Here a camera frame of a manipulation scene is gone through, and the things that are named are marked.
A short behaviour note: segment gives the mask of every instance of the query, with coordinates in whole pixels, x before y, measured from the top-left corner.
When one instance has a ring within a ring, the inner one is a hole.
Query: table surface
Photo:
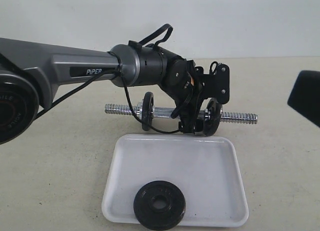
[[[211,62],[195,61],[205,69]],[[215,134],[235,146],[249,206],[248,221],[232,230],[320,230],[320,129],[287,106],[299,71],[320,70],[320,58],[218,61],[231,72],[224,111],[259,116],[258,125],[221,123]],[[60,87],[57,97],[76,86]],[[156,106],[174,106],[157,86],[129,91],[134,104],[152,91]],[[109,222],[101,212],[116,141],[144,133],[133,117],[106,115],[106,103],[126,104],[123,88],[110,81],[92,83],[0,146],[1,230],[146,230]],[[176,120],[153,124],[177,128]]]

